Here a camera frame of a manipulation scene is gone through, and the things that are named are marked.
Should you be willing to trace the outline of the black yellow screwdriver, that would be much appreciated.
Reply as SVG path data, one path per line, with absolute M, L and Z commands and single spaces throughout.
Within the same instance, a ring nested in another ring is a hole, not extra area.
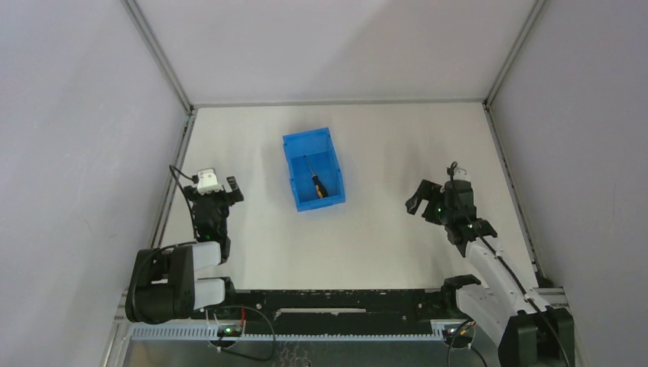
M 317 193 L 318 197 L 320 199 L 329 197 L 328 190 L 323 185 L 322 181 L 319 179 L 319 176 L 313 170 L 313 167 L 312 167 L 312 165 L 311 165 L 311 163 L 309 161 L 309 158 L 306 155 L 304 155 L 303 158 L 304 158 L 304 160 L 305 160 L 305 162 L 306 162 L 306 164 L 307 164 L 307 166 L 308 166 L 308 168 L 310 170 L 311 178 L 312 178 L 312 181 L 313 181 L 313 184 L 314 184 L 314 187 L 316 189 L 316 193 Z

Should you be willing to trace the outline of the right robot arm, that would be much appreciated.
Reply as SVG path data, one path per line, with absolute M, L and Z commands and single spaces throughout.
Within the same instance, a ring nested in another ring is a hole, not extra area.
M 479 273 L 444 280 L 442 310 L 452 318 L 466 315 L 497 346 L 502 366 L 574 366 L 575 323 L 564 307 L 550 304 L 525 284 L 507 261 L 497 231 L 477 216 L 474 191 L 467 180 L 440 185 L 422 180 L 406 201 L 413 215 L 444 228 L 449 243 Z

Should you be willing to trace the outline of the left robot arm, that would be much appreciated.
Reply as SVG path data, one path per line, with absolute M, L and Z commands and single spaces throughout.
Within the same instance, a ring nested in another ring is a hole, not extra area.
M 244 196 L 235 177 L 226 180 L 228 190 L 205 177 L 182 187 L 194 239 L 137 253 L 126 294 L 129 321 L 162 324 L 186 319 L 205 306 L 222 319 L 237 313 L 239 299 L 226 290 L 225 279 L 199 280 L 196 276 L 199 269 L 224 264 L 230 255 L 227 219 L 231 206 Z

